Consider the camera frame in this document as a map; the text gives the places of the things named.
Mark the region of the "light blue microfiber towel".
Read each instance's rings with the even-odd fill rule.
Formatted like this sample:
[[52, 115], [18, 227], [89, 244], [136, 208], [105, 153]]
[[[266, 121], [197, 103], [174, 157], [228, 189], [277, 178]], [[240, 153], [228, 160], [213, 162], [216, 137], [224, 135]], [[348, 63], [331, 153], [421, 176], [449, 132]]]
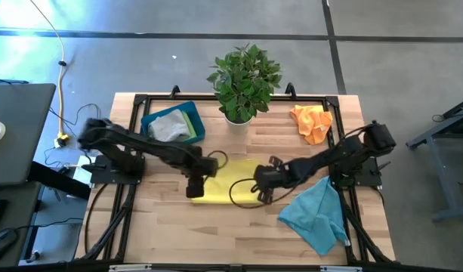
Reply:
[[279, 213], [278, 220], [293, 229], [318, 255], [327, 255], [337, 241], [350, 245], [339, 195], [329, 176], [296, 196]]

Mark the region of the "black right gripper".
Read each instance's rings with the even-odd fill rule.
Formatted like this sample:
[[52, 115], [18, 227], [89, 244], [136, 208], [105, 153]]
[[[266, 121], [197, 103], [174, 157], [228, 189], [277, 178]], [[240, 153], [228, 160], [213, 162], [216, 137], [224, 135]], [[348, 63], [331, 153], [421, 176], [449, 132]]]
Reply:
[[263, 204], [271, 204], [273, 202], [273, 189], [277, 187], [289, 188], [290, 180], [286, 172], [284, 172], [283, 161], [277, 156], [271, 156], [269, 163], [272, 166], [259, 165], [255, 169], [254, 179], [259, 190], [258, 201]]

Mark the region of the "dark grey side desk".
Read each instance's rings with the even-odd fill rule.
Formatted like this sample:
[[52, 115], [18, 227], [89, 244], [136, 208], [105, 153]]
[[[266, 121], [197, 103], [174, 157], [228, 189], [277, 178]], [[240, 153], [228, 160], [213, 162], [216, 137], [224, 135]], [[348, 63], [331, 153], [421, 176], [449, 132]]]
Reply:
[[26, 181], [56, 85], [0, 85], [0, 186]]

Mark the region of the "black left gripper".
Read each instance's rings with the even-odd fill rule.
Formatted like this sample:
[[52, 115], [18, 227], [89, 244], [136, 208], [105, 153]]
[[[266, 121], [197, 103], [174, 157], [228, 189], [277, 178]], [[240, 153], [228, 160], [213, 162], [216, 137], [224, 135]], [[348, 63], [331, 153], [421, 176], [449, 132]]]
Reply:
[[204, 178], [202, 176], [214, 177], [218, 171], [218, 160], [210, 156], [202, 155], [201, 147], [185, 147], [184, 166], [181, 173], [188, 178], [186, 197], [189, 199], [204, 196]]

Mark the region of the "small white box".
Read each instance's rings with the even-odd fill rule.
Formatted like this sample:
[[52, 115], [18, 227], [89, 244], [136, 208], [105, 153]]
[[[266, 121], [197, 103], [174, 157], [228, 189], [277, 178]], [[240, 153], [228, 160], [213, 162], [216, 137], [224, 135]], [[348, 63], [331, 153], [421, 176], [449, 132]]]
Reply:
[[94, 156], [89, 156], [88, 158], [86, 156], [80, 156], [79, 161], [76, 164], [76, 168], [73, 174], [73, 179], [88, 185], [89, 187], [93, 187], [91, 184], [91, 176], [92, 173], [89, 171], [85, 170], [82, 168], [82, 165], [87, 165], [90, 162], [94, 162], [95, 157]]

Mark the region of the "white bracket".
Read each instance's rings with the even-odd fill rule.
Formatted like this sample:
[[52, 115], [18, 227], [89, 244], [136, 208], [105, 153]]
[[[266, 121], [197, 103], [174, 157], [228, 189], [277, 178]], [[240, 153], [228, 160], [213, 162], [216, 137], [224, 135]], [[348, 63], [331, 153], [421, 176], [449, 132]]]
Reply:
[[363, 272], [363, 269], [353, 266], [320, 266], [320, 272]]
[[116, 264], [109, 267], [108, 272], [150, 272], [151, 264]]

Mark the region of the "green plant in white pot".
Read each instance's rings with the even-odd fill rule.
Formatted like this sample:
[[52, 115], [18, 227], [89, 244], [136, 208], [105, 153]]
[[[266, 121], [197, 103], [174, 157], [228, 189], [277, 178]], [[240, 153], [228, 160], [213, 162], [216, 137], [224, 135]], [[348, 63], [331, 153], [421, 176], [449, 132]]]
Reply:
[[281, 64], [268, 57], [257, 45], [235, 47], [224, 57], [216, 57], [215, 70], [207, 81], [212, 84], [229, 130], [245, 134], [268, 104], [282, 79]]

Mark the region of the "black side desk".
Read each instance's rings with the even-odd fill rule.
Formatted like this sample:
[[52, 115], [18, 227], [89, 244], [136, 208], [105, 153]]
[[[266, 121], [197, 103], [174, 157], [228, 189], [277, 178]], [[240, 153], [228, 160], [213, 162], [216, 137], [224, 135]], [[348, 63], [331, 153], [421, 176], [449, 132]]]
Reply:
[[[41, 188], [47, 187], [62, 193], [62, 200], [54, 209], [54, 217], [37, 219], [37, 213], [45, 204], [41, 202]], [[0, 259], [0, 267], [17, 266], [21, 258], [32, 251], [32, 243], [38, 229], [57, 224], [80, 224], [82, 216], [75, 211], [66, 210], [67, 196], [77, 202], [88, 201], [91, 189], [66, 174], [33, 162], [27, 179], [22, 184], [0, 186], [0, 199], [7, 200], [7, 205], [0, 219], [0, 232], [4, 229], [15, 229], [17, 241]]]

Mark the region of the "black aluminium table frame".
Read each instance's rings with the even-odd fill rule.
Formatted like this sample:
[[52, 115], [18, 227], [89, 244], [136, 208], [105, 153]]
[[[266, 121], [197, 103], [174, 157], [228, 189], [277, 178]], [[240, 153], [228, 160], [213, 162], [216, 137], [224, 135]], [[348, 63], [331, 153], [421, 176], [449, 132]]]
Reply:
[[[283, 160], [312, 156], [327, 144], [308, 145], [297, 133], [289, 111], [294, 105], [320, 105], [333, 113], [329, 141], [363, 124], [356, 95], [278, 94], [267, 113], [259, 114], [245, 134], [232, 134], [219, 111], [216, 97], [206, 93], [118, 93], [110, 118], [126, 128], [140, 129], [140, 119], [191, 100], [205, 127], [201, 143], [205, 152], [226, 153], [231, 159], [271, 156]], [[137, 186], [134, 208], [122, 222], [99, 262], [109, 270], [116, 264], [151, 264], [160, 269], [201, 272], [264, 272], [266, 270], [314, 271], [320, 266], [353, 266], [350, 257], [361, 257], [363, 243], [356, 234], [351, 246], [337, 244], [325, 256], [318, 255], [277, 216], [293, 198], [276, 192], [276, 202], [259, 209], [232, 205], [198, 205], [185, 196], [186, 179], [179, 171], [148, 156]]]

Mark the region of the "blue-grey metal table frame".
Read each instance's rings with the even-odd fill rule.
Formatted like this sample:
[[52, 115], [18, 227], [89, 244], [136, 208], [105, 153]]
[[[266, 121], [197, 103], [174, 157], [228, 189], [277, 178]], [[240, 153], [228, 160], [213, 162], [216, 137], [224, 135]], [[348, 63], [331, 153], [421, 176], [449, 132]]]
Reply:
[[433, 128], [406, 142], [410, 150], [428, 146], [448, 207], [433, 215], [433, 221], [463, 217], [463, 101], [435, 115]]

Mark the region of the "black computer mouse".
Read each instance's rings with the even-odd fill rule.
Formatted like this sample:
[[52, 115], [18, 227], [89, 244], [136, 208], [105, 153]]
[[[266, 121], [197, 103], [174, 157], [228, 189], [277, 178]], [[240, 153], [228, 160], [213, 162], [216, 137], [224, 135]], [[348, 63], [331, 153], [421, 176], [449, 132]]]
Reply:
[[15, 229], [8, 228], [0, 232], [0, 259], [17, 239], [18, 234]]

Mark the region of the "orange microfiber towel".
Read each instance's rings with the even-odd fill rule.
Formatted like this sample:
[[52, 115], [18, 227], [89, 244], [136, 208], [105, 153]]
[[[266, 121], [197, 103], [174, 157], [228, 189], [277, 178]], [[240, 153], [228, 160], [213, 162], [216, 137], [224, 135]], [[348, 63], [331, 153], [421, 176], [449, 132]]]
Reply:
[[322, 106], [295, 105], [290, 116], [298, 126], [298, 133], [311, 145], [321, 144], [332, 126], [333, 117]]

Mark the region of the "green microfiber towel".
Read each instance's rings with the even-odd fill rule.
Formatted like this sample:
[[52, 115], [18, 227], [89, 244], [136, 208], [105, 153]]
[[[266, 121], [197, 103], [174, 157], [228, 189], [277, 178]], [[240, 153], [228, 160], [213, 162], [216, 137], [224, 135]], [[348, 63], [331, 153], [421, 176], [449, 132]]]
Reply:
[[190, 121], [189, 116], [184, 111], [182, 111], [181, 113], [183, 115], [183, 118], [184, 118], [184, 120], [185, 120], [185, 122], [187, 124], [188, 130], [189, 130], [189, 133], [190, 133], [189, 139], [194, 138], [196, 136], [196, 131], [195, 131], [194, 127], [193, 127], [192, 122]]

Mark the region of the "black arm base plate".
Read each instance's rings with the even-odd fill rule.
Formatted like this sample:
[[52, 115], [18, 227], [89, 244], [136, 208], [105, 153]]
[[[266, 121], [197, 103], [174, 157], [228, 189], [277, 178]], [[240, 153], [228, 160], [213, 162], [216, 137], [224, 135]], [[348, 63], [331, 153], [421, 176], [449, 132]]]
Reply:
[[374, 157], [358, 165], [349, 167], [345, 163], [336, 162], [329, 167], [331, 182], [338, 187], [377, 187], [381, 186], [381, 172]]
[[81, 166], [91, 173], [92, 184], [139, 184], [144, 173], [145, 159], [136, 158], [131, 163], [133, 169], [124, 172], [117, 165], [104, 155], [96, 157], [96, 161]]

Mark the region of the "teal plastic bin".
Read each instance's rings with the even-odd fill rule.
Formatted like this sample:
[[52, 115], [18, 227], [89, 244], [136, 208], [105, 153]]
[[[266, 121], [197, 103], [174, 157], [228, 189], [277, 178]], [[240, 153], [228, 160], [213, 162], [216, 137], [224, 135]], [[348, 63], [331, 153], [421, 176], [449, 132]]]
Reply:
[[189, 119], [189, 125], [191, 126], [190, 132], [194, 131], [194, 136], [189, 136], [183, 140], [184, 144], [194, 144], [202, 141], [205, 138], [205, 128], [200, 118], [199, 112], [194, 102], [188, 101], [177, 106], [169, 107], [168, 109], [161, 110], [156, 113], [151, 113], [141, 118], [140, 124], [143, 133], [150, 134], [150, 124], [158, 118], [168, 116], [172, 111], [179, 110], [184, 116]]

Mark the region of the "grey microfiber towel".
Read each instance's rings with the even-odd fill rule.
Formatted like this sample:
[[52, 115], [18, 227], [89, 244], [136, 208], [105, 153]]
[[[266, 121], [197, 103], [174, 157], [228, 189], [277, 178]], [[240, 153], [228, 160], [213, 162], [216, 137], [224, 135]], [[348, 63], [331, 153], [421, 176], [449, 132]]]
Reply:
[[183, 141], [190, 136], [187, 124], [179, 110], [156, 119], [150, 124], [149, 136], [162, 142]]

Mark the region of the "yellow microfiber towel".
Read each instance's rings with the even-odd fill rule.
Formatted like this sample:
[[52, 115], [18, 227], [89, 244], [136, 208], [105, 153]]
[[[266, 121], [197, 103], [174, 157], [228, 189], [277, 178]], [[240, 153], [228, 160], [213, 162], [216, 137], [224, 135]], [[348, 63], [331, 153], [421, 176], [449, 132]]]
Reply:
[[233, 186], [231, 196], [238, 204], [258, 204], [258, 193], [251, 192], [255, 185], [252, 179], [259, 161], [256, 159], [230, 160], [218, 170], [214, 178], [209, 178], [204, 184], [204, 196], [191, 199], [195, 204], [231, 204], [229, 191]]

